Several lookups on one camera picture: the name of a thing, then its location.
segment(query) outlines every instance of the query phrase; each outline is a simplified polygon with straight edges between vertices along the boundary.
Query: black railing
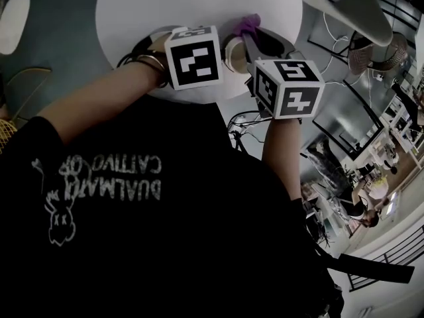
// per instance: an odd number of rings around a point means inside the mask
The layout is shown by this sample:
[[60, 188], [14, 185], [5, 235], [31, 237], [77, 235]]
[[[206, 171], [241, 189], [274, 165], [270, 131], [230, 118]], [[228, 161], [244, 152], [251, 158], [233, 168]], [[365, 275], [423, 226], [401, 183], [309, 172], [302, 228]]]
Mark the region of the black railing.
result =
[[[409, 265], [423, 254], [424, 226], [417, 229], [412, 235], [397, 244], [395, 247], [391, 248], [389, 251], [373, 259], [373, 261], [386, 262], [388, 264], [396, 265]], [[350, 292], [365, 288], [366, 286], [378, 282], [378, 280], [352, 276], [351, 274], [348, 274], [347, 276], [350, 281]]]

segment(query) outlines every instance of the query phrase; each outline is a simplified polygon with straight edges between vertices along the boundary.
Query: white cube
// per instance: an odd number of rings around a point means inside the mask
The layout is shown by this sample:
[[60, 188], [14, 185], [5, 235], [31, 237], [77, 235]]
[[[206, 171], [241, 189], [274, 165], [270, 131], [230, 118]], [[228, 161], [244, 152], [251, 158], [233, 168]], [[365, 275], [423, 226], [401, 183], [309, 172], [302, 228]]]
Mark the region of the white cube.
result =
[[223, 67], [215, 26], [176, 28], [165, 41], [165, 51], [174, 89], [189, 89], [223, 83]]
[[254, 94], [275, 119], [313, 117], [325, 81], [311, 60], [257, 60]]

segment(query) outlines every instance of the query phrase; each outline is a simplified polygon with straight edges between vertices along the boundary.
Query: desk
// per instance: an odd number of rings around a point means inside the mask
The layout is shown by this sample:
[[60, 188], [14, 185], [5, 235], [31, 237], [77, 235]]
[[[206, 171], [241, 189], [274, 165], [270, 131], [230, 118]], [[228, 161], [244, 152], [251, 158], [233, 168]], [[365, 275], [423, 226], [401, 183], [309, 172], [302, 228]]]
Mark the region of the desk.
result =
[[[221, 40], [241, 17], [258, 13], [261, 26], [294, 44], [300, 31], [302, 0], [97, 0], [96, 27], [100, 45], [113, 67], [145, 36], [168, 25], [217, 26]], [[191, 103], [212, 103], [248, 91], [249, 74], [232, 73], [224, 65], [224, 84], [175, 92], [171, 87], [155, 97]]]

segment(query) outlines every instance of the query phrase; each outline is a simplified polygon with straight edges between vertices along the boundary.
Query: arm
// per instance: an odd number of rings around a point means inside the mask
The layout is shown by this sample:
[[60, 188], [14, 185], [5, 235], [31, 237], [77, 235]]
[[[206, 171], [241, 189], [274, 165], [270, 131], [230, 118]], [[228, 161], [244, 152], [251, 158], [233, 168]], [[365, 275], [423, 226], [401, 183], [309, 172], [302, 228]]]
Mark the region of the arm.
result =
[[353, 205], [355, 206], [357, 203], [360, 203], [360, 198], [359, 198], [359, 191], [362, 190], [362, 188], [364, 188], [364, 186], [366, 185], [365, 180], [362, 180], [356, 187], [355, 189], [352, 191], [352, 202]]
[[90, 127], [116, 117], [159, 84], [158, 72], [138, 62], [130, 63], [51, 103], [38, 115], [47, 119], [68, 144]]
[[273, 119], [266, 133], [262, 161], [281, 179], [291, 200], [301, 197], [299, 153], [299, 121]]

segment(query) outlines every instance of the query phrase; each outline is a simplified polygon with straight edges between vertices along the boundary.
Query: wall light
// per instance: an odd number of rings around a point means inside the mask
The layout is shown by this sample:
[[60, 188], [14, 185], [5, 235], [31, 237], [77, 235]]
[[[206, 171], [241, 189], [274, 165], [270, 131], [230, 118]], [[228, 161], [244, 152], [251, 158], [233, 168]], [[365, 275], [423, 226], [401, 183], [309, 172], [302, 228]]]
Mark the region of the wall light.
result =
[[389, 215], [389, 213], [392, 211], [393, 203], [390, 203], [389, 208], [387, 209], [386, 215]]

